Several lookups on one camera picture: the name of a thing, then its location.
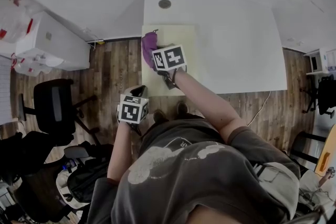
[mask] orange table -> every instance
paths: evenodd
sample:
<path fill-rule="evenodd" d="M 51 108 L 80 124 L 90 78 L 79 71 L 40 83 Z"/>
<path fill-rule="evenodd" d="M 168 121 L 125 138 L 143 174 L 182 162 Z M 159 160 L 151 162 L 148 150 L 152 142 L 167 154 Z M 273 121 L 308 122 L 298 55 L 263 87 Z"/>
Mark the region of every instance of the orange table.
<path fill-rule="evenodd" d="M 327 138 L 318 135 L 307 134 L 305 132 L 301 132 L 299 135 L 305 138 L 324 142 L 324 147 L 319 158 L 315 158 L 303 152 L 291 150 L 291 154 L 303 158 L 309 162 L 315 163 L 315 173 L 319 174 L 320 176 L 324 176 L 336 151 L 336 125 L 331 128 Z"/>

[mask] shoe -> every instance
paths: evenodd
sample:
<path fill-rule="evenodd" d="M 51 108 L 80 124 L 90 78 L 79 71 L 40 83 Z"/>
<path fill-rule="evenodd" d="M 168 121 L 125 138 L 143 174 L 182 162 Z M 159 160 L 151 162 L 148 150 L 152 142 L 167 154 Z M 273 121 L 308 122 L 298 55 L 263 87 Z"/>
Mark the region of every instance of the shoe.
<path fill-rule="evenodd" d="M 185 102 L 180 101 L 177 103 L 176 111 L 178 115 L 187 114 L 189 112 L 189 108 Z"/>
<path fill-rule="evenodd" d="M 167 117 L 162 110 L 157 109 L 154 111 L 153 118 L 154 118 L 154 122 L 156 123 L 156 122 L 161 121 L 162 119 L 166 119 Z"/>

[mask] shirt sleeve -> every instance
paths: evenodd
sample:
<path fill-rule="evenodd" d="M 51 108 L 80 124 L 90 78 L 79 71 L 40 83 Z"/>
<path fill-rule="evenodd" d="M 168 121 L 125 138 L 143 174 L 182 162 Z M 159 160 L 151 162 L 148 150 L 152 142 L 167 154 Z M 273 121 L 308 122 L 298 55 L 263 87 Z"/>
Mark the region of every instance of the shirt sleeve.
<path fill-rule="evenodd" d="M 118 182 L 110 178 L 99 178 L 94 188 L 87 224 L 111 224 Z"/>
<path fill-rule="evenodd" d="M 251 163 L 280 163 L 300 179 L 300 169 L 285 153 L 259 137 L 249 127 L 239 127 L 232 132 L 228 144 L 240 151 Z"/>

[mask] gray t-shirt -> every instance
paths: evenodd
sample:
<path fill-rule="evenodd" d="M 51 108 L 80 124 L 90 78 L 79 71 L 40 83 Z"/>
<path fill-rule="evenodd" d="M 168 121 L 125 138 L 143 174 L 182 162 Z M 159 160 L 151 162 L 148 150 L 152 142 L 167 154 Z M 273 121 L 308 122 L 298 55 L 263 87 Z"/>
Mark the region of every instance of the gray t-shirt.
<path fill-rule="evenodd" d="M 299 168 L 248 127 L 236 129 L 225 145 L 206 120 L 166 122 L 146 135 L 140 154 L 119 185 L 97 180 L 88 224 L 185 223 L 197 205 L 241 223 L 288 220 L 253 165 L 277 162 L 298 178 Z"/>

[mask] purple bag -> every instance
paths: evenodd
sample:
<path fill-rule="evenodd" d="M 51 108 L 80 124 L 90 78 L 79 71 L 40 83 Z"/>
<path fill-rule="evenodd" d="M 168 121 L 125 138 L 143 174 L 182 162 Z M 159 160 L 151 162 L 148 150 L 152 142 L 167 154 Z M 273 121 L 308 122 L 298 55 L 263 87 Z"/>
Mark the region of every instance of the purple bag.
<path fill-rule="evenodd" d="M 142 38 L 143 59 L 152 69 L 154 69 L 155 67 L 152 51 L 157 50 L 157 42 L 158 42 L 158 35 L 156 34 L 156 31 L 157 30 L 149 32 Z"/>

